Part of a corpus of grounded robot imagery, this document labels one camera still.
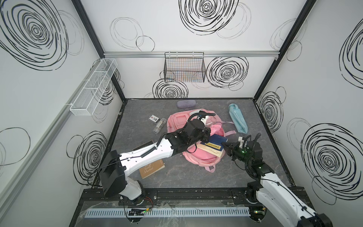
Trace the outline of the aluminium wall rail back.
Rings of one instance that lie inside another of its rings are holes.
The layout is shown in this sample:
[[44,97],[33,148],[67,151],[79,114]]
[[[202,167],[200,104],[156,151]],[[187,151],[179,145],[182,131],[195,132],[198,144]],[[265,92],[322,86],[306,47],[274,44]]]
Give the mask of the aluminium wall rail back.
[[279,51],[152,51],[105,52],[106,58],[189,58],[189,57],[279,57]]

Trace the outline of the blue book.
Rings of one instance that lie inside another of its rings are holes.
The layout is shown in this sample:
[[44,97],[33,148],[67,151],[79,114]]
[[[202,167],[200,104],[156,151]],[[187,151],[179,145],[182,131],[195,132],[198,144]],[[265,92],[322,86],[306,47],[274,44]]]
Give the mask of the blue book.
[[228,138],[214,134],[210,136],[208,142],[197,144],[197,148],[206,151],[207,153],[221,158],[224,154],[223,142],[227,142]]

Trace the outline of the brown book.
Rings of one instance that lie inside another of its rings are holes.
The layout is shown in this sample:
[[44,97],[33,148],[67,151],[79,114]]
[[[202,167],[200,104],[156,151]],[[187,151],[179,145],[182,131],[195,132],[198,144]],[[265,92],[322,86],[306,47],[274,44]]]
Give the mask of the brown book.
[[[149,142],[146,142],[136,148],[133,149],[133,151],[136,151],[138,149],[144,148],[146,146],[152,145],[154,142],[151,140]],[[162,159],[157,160],[155,162],[152,162],[142,168],[139,169],[140,175],[142,179],[145,179],[151,175],[153,175],[154,173],[156,173],[157,171],[163,169],[165,167],[164,162]]]

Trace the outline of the aluminium wall rail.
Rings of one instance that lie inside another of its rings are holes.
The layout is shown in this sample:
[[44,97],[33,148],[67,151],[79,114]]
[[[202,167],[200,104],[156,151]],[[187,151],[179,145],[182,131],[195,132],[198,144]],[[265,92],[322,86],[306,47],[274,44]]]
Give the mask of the aluminium wall rail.
[[91,116],[94,108],[89,104],[93,95],[91,88],[84,91],[84,86],[91,80],[97,67],[103,59],[98,59],[92,65],[86,77],[81,81],[60,112],[56,115],[48,128],[40,136],[33,137],[35,124],[1,126],[1,215],[3,216],[11,207],[15,195],[30,169],[40,160],[39,155],[45,152],[50,141],[55,137],[60,127],[72,112],[73,106],[78,106],[75,116]]
[[189,57],[279,57],[279,51],[152,51],[105,52],[106,58],[189,58]]

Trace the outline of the aluminium wall rail left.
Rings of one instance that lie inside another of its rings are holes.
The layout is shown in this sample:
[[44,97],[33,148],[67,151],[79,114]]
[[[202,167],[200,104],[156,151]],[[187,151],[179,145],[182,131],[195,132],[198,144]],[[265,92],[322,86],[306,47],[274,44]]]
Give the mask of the aluminium wall rail left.
[[1,126],[1,215],[3,216],[11,207],[15,195],[30,169],[40,160],[39,155],[45,152],[50,141],[55,137],[60,127],[72,112],[73,106],[78,106],[75,116],[91,116],[94,108],[89,104],[93,95],[91,88],[84,91],[84,86],[91,80],[97,67],[103,59],[98,59],[92,65],[86,77],[81,81],[60,112],[56,115],[48,128],[40,136],[33,137],[35,124]]

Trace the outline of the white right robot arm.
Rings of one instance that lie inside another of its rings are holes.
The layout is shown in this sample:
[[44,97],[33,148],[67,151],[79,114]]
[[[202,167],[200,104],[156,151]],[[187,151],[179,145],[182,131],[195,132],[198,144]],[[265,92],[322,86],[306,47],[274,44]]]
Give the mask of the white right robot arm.
[[299,199],[263,161],[262,148],[254,141],[222,143],[226,154],[245,164],[245,171],[254,179],[248,183],[245,196],[250,203],[261,203],[284,227],[332,227],[325,214],[318,214]]

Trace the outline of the flat clear lead refill box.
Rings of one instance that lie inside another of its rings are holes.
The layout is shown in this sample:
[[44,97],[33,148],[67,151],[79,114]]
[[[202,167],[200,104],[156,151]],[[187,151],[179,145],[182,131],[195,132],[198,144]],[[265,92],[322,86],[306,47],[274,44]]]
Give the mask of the flat clear lead refill box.
[[149,117],[149,120],[156,124],[156,123],[160,120],[160,118],[158,118],[158,117],[157,117],[157,116],[155,116],[155,115],[151,115],[151,116]]

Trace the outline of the black aluminium frame post left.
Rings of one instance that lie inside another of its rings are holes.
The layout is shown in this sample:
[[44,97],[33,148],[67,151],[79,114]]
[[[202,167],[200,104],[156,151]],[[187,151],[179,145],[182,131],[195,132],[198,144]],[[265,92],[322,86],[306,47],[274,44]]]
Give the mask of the black aluminium frame post left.
[[[86,13],[86,10],[82,4],[82,2],[80,0],[71,0],[72,4],[98,54],[98,56],[100,58],[104,58],[105,57],[105,51],[96,35],[96,32],[91,24],[91,21]],[[120,84],[118,82],[118,80],[116,79],[115,76],[112,76],[111,78],[112,84],[114,85],[114,87],[116,88],[117,94],[119,95],[121,101],[123,102],[123,104],[127,104],[127,99],[125,98],[125,95],[120,87]]]

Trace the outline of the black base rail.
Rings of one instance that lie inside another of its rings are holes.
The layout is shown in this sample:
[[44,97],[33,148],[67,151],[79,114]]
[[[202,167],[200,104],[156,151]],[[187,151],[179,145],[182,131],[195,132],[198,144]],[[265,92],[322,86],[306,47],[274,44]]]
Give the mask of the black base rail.
[[103,189],[85,189],[79,204],[84,202],[116,202],[120,205],[160,205],[163,201],[231,201],[235,205],[260,204],[252,190],[237,188],[146,188],[131,200],[125,195],[106,196]]

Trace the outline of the pink student backpack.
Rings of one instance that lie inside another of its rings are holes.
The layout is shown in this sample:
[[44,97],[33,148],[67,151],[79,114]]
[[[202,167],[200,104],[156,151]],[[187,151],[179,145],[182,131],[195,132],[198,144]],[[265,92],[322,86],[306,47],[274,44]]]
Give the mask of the pink student backpack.
[[[204,111],[206,113],[213,113],[213,111],[209,111],[206,109],[195,109],[195,110],[174,113],[170,115],[167,120],[167,131],[174,132],[177,129],[182,128],[187,123],[189,117],[194,113],[198,113],[199,111]],[[210,123],[207,127],[211,129],[211,135],[217,134],[226,137],[236,133],[236,131],[225,132],[222,127],[222,124],[224,122],[221,120],[221,118],[218,115],[211,116],[210,119],[212,123]],[[195,145],[192,145],[188,148],[187,151],[183,152],[182,154],[185,157],[185,159],[190,163],[204,167],[206,171],[214,173],[216,170],[216,164],[218,164],[221,161],[221,158],[225,155],[225,152],[223,156],[219,158],[207,153],[204,150],[195,147]]]

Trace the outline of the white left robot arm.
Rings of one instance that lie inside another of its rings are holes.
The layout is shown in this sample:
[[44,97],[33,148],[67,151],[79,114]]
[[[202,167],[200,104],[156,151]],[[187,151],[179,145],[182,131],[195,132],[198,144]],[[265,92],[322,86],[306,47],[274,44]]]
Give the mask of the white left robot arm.
[[186,152],[198,142],[208,142],[210,135],[209,127],[201,120],[193,119],[176,131],[163,134],[152,145],[131,152],[109,152],[98,169],[105,197],[120,195],[131,201],[142,200],[145,190],[139,181],[130,178],[130,174],[160,159]]

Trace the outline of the black frame post right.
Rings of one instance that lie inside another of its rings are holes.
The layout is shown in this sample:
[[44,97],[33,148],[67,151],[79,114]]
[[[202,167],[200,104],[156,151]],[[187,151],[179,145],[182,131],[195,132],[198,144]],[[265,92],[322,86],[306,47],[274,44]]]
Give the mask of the black frame post right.
[[273,74],[275,73],[276,69],[278,68],[278,66],[282,62],[282,59],[283,59],[284,55],[286,54],[288,48],[292,44],[292,42],[293,42],[294,38],[296,37],[297,33],[300,31],[303,23],[306,21],[306,18],[310,14],[310,12],[311,12],[312,8],[314,7],[314,5],[316,4],[316,2],[317,2],[316,0],[307,0],[305,2],[305,4],[304,4],[302,10],[300,11],[295,23],[293,24],[292,28],[290,29],[290,32],[288,33],[284,43],[282,44],[282,46],[280,48],[279,57],[272,62],[272,64],[271,64],[270,68],[268,69],[262,83],[260,84],[256,94],[254,95],[254,97],[253,97],[254,102],[257,102],[257,100],[262,95],[262,92],[264,91],[264,89],[268,85],[270,79],[272,78]]

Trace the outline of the white mesh wall shelf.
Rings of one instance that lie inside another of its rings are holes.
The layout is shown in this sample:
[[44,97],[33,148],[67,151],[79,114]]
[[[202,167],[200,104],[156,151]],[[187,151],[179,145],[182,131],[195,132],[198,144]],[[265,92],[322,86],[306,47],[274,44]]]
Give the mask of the white mesh wall shelf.
[[70,107],[70,111],[75,116],[92,116],[94,114],[117,65],[113,58],[103,58],[95,62],[90,70],[90,76]]

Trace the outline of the teal pencil pouch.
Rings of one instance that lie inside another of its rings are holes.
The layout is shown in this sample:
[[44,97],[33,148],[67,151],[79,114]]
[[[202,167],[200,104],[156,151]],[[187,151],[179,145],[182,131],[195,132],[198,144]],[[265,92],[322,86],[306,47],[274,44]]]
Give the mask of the teal pencil pouch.
[[234,123],[237,131],[239,133],[247,134],[248,126],[247,126],[246,120],[244,119],[244,116],[237,104],[229,105],[229,114],[230,114],[232,122]]

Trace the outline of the clear plastic eraser case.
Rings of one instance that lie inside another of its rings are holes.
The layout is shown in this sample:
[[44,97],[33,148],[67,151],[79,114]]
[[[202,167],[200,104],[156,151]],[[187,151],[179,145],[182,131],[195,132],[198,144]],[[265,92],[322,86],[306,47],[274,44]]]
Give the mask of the clear plastic eraser case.
[[158,134],[161,129],[163,128],[163,126],[166,124],[167,120],[165,118],[161,118],[157,123],[155,128],[153,129],[153,132],[155,134]]

